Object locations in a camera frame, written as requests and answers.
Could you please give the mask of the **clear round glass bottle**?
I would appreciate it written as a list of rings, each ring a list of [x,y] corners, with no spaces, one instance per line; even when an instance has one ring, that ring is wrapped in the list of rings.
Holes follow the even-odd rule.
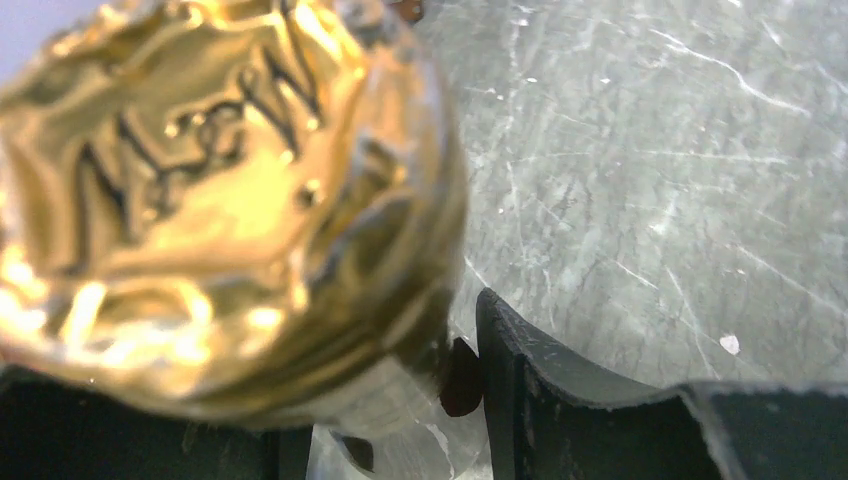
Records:
[[[331,393],[342,408],[313,430],[309,479],[457,479],[488,442],[482,364],[453,329],[413,338]]]

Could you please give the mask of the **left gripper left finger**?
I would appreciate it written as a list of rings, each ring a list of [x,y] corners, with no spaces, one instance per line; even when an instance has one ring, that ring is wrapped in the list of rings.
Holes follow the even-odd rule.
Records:
[[[174,420],[21,368],[1,372],[4,479],[303,479],[311,441],[309,427]]]

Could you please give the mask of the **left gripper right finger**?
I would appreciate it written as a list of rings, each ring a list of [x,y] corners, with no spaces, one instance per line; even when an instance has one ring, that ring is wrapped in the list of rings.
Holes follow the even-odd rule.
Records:
[[[498,479],[847,476],[843,383],[652,387],[567,348],[490,289],[476,325]]]

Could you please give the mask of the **brown bottle gold foil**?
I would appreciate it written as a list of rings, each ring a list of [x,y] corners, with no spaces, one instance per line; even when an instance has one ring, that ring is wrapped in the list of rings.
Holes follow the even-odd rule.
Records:
[[[468,176],[385,1],[126,1],[1,90],[1,356],[162,415],[374,437],[437,402]]]

